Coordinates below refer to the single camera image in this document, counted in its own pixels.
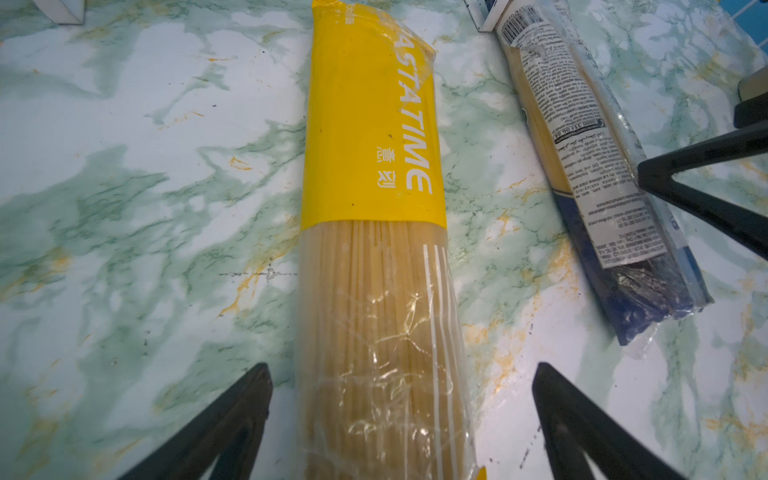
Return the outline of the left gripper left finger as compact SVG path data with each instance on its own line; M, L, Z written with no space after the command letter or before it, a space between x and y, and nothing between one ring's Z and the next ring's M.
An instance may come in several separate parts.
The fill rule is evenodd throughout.
M262 441L273 383L258 363L124 479L248 479Z

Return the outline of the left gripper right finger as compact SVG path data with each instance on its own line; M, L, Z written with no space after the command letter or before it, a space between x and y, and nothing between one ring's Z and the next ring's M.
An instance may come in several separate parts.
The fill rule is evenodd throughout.
M537 366L533 398L556 479L592 479L593 461L608 479L680 479L548 363Z

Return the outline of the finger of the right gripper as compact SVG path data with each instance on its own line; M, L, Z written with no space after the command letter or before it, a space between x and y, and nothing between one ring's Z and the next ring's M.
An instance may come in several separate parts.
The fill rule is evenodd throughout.
M674 175L767 151L765 121L642 161L639 187L705 221L762 258L767 257L767 218L677 182Z

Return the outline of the yellow pasta bag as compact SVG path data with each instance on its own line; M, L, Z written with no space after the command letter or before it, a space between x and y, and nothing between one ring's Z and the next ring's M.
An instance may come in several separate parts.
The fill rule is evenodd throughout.
M448 261L434 50L316 1L299 235L307 479L478 479Z

